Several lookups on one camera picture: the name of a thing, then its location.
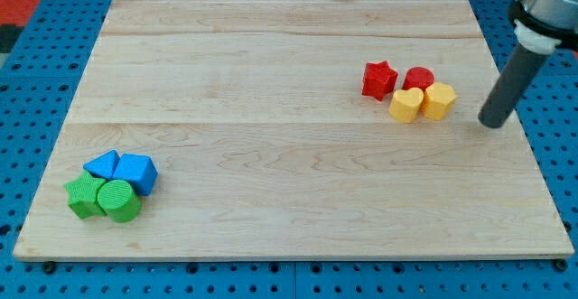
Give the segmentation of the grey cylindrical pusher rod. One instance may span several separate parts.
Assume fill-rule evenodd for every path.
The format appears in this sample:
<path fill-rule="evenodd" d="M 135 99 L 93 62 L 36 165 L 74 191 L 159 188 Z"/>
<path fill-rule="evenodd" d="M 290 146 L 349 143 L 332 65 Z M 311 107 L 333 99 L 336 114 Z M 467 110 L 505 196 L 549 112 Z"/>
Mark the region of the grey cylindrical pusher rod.
<path fill-rule="evenodd" d="M 518 19 L 514 25 L 518 44 L 478 114 L 478 120 L 485 127 L 500 128 L 506 123 L 545 61 L 561 44 L 560 40 L 537 33 Z"/>

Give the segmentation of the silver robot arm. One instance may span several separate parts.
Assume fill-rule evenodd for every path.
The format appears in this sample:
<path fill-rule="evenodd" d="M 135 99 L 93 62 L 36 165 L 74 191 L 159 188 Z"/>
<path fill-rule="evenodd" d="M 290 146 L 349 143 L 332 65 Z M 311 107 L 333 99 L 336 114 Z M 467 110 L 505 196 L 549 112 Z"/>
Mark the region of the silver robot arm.
<path fill-rule="evenodd" d="M 489 128 L 506 123 L 556 50 L 577 50 L 577 0 L 512 0 L 508 19 L 517 45 L 478 114 Z"/>

